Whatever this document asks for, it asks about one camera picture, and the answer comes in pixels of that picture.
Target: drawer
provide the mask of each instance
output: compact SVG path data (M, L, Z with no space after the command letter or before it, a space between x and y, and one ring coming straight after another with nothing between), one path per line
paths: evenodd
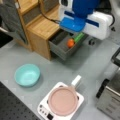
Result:
M68 32L60 30L49 40L50 50L61 59L66 60L80 47L83 41L87 38L87 35L84 35L82 39L74 45L74 47L68 48L67 41L72 37L73 36L70 36Z

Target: gray table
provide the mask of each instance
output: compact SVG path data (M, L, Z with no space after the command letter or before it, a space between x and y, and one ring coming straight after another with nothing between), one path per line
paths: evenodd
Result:
M62 61L58 57L48 61L14 42L9 43L0 49L0 80L41 118L37 113L37 106L44 96L57 82L70 85L79 74L82 76L82 82L78 92L85 97L85 102L76 113L76 120L111 120L96 108L98 100L95 95L104 78L111 78L118 69L110 61L118 47L108 40L97 41L93 47L84 43L67 61ZM41 70L38 83L30 88L21 87L14 80L16 69L27 63L36 64Z

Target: black cable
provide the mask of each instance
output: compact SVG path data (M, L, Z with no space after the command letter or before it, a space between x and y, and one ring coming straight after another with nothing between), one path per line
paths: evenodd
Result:
M41 15L42 15L44 18L46 18L46 19L48 19L48 20L50 20L50 21L52 21L52 22L54 22L54 23L56 23L56 24L59 24L59 23L60 23L59 20L50 19L50 18L48 18L47 16L45 16L45 15L43 14L42 10L41 10L41 6L40 6L40 12L41 12Z

